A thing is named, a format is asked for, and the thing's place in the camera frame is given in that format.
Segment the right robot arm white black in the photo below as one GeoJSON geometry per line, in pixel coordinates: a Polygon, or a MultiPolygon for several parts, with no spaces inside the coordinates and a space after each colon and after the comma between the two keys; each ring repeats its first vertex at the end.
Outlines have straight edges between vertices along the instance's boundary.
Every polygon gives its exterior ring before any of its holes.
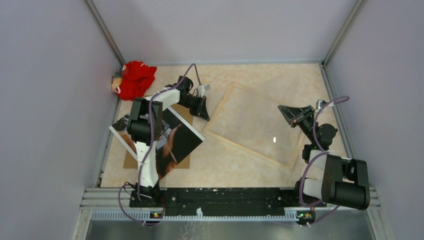
{"type": "Polygon", "coordinates": [[[294,202],[307,206],[315,198],[320,203],[366,210],[371,201],[367,163],[329,152],[338,129],[329,123],[318,124],[312,106],[279,105],[278,110],[292,128],[299,127],[311,141],[302,151],[307,164],[305,171],[312,166],[323,171],[321,179],[302,174],[294,187],[294,202]]]}

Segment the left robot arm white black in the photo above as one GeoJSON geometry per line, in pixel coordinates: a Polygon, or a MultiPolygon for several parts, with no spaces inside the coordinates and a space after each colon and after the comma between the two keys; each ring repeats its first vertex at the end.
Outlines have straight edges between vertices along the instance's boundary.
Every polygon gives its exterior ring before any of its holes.
{"type": "Polygon", "coordinates": [[[193,81],[180,76],[177,83],[168,84],[162,90],[148,97],[136,98],[131,106],[127,133],[134,142],[138,162],[135,198],[147,206],[154,207],[160,202],[159,175],[156,169],[156,146],[163,131],[163,111],[178,104],[197,118],[210,121],[205,91],[208,84],[199,84],[195,95],[191,93],[193,81]]]}

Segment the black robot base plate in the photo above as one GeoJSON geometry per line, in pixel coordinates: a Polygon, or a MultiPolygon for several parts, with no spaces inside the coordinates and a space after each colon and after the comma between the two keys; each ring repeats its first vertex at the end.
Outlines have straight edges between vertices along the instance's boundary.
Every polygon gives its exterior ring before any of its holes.
{"type": "Polygon", "coordinates": [[[129,207],[160,208],[167,217],[283,216],[286,208],[300,207],[299,192],[293,187],[161,188],[152,197],[131,193],[129,207]]]}

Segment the printed photo with white border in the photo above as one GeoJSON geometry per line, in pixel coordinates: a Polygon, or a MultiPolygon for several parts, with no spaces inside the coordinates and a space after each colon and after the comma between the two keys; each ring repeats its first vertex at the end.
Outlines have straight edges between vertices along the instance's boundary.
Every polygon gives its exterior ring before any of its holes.
{"type": "MultiPolygon", "coordinates": [[[[127,132],[129,114],[113,123],[109,130],[126,150],[123,167],[137,169],[135,142],[127,132]]],[[[156,171],[162,179],[173,169],[190,167],[190,154],[205,140],[192,126],[193,116],[189,110],[174,104],[163,111],[163,130],[156,144],[156,171]]]]}

